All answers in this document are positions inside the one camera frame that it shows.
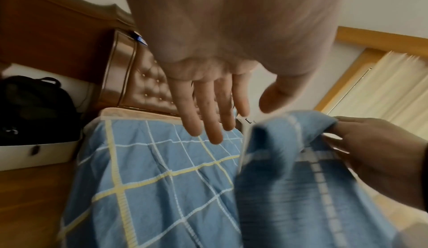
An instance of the blue plaid blanket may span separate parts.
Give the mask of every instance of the blue plaid blanket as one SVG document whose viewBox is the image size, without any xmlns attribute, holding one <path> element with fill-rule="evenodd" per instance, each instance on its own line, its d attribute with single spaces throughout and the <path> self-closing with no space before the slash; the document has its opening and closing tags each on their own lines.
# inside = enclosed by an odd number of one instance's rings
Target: blue plaid blanket
<svg viewBox="0 0 428 248">
<path fill-rule="evenodd" d="M 391 247 L 395 229 L 319 137 L 334 122 L 294 112 L 259 125 L 239 160 L 237 130 L 212 145 L 180 125 L 105 120 L 79 155 L 62 245 Z"/>
</svg>

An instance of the black backpack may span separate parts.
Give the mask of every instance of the black backpack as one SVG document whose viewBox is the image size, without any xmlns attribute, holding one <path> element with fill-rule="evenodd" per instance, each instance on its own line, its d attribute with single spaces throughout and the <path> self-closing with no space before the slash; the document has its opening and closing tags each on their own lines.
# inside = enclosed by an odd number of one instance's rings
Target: black backpack
<svg viewBox="0 0 428 248">
<path fill-rule="evenodd" d="M 54 78 L 12 76 L 0 81 L 0 145 L 77 141 L 80 115 Z"/>
</svg>

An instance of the black wristband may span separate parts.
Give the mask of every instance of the black wristband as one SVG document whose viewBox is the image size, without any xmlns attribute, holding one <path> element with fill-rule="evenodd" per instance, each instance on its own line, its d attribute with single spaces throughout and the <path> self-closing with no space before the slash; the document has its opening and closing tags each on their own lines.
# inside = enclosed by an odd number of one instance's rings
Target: black wristband
<svg viewBox="0 0 428 248">
<path fill-rule="evenodd" d="M 422 196 L 424 198 L 425 211 L 428 212 L 428 145 L 425 149 L 425 158 L 422 164 Z"/>
</svg>

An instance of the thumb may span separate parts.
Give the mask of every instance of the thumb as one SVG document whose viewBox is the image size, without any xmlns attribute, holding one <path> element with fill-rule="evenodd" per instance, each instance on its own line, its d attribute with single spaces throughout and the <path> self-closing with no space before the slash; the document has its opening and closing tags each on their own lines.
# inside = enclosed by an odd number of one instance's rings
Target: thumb
<svg viewBox="0 0 428 248">
<path fill-rule="evenodd" d="M 297 76 L 278 76 L 276 81 L 263 92 L 259 107 L 263 113 L 270 113 L 291 103 L 312 78 L 314 71 Z"/>
</svg>

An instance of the hand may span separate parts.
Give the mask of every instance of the hand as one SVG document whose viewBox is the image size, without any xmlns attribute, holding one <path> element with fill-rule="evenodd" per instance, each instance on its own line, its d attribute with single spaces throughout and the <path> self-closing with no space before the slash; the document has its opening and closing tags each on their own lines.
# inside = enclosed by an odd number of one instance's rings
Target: hand
<svg viewBox="0 0 428 248">
<path fill-rule="evenodd" d="M 398 202 L 424 209 L 421 172 L 427 141 L 385 120 L 337 117 L 325 136 L 367 185 Z"/>
<path fill-rule="evenodd" d="M 259 105 L 272 112 L 293 100 L 326 57 L 337 29 L 340 0 L 127 0 L 140 34 L 164 70 L 183 125 L 222 141 L 235 126 L 232 98 L 249 115 L 247 87 L 261 63 L 278 75 Z"/>
</svg>

